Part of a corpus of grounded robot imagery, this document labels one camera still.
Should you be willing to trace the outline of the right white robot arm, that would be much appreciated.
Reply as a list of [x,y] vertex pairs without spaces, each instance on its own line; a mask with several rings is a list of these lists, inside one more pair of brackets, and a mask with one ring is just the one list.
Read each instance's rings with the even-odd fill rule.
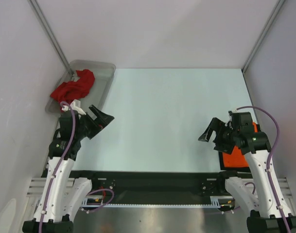
[[292,214],[280,189],[269,155],[272,148],[264,132],[255,130],[251,114],[234,113],[225,123],[214,117],[199,141],[208,142],[212,133],[214,150],[231,154],[240,149],[252,174],[256,194],[245,186],[236,171],[219,173],[217,191],[230,194],[248,215],[250,233],[296,233],[296,216]]

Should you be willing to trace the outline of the red t shirt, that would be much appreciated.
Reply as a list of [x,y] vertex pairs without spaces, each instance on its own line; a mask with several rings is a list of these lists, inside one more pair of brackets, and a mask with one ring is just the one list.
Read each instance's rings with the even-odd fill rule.
[[58,103],[62,101],[70,104],[74,99],[79,100],[86,97],[95,82],[93,72],[88,69],[77,70],[77,81],[61,83],[51,94],[50,97]]

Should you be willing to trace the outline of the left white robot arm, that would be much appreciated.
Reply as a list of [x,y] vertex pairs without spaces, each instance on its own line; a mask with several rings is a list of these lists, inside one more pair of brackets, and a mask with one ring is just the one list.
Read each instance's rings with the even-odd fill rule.
[[89,107],[92,118],[80,107],[80,101],[68,104],[60,102],[62,114],[60,127],[55,131],[49,145],[48,172],[41,199],[32,220],[24,221],[24,233],[71,233],[74,219],[87,195],[96,193],[100,183],[93,177],[74,180],[70,192],[66,192],[70,173],[84,138],[92,139],[114,117]]

